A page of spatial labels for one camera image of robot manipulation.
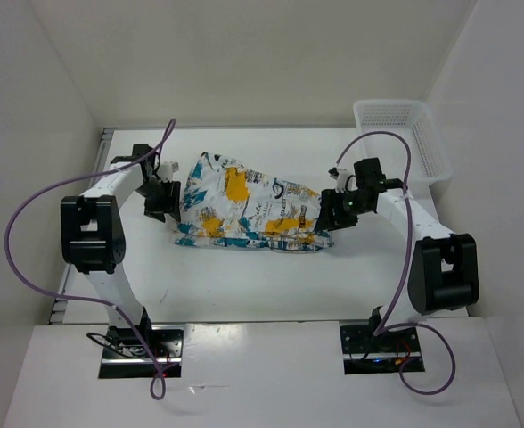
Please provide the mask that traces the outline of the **colourful printed shorts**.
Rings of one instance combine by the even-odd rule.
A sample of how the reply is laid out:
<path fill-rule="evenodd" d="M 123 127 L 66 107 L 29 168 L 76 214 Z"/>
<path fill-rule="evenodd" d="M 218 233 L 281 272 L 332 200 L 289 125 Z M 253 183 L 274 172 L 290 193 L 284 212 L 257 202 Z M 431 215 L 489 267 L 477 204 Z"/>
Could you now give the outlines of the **colourful printed shorts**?
<path fill-rule="evenodd" d="M 191 169 L 172 243 L 314 252 L 331 248 L 316 232 L 321 196 L 309 187 L 248 169 L 232 157 L 204 152 Z"/>

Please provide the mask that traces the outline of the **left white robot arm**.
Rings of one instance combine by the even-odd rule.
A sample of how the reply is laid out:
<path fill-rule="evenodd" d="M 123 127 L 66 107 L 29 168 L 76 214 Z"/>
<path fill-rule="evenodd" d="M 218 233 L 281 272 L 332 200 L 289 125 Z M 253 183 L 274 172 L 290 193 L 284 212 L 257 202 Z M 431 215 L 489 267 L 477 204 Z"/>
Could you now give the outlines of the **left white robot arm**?
<path fill-rule="evenodd" d="M 135 144 L 117 156 L 93 187 L 61 200 L 61 251 L 64 260 L 84 275 L 98 298 L 107 302 L 112 340 L 133 355 L 155 347 L 151 320 L 135 297 L 123 267 L 127 239 L 120 208 L 133 194 L 143 197 L 143 214 L 161 223 L 181 220 L 181 183 L 173 179 L 175 162 L 161 163 L 147 144 Z"/>

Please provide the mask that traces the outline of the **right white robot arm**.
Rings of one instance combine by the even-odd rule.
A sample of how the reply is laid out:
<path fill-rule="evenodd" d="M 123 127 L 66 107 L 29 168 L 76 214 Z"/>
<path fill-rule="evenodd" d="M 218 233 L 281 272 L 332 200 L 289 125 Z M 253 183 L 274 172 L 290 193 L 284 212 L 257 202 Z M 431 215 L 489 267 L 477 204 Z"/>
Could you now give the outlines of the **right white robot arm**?
<path fill-rule="evenodd" d="M 356 226 L 374 213 L 405 238 L 405 260 L 390 302 L 375 308 L 368 320 L 368 341 L 388 350 L 404 330 L 445 310 L 467 308 L 479 300 L 477 244 L 432 217 L 412 196 L 406 178 L 388 178 L 377 158 L 355 163 L 353 170 L 333 167 L 336 182 L 321 193 L 316 222 L 319 232 Z"/>

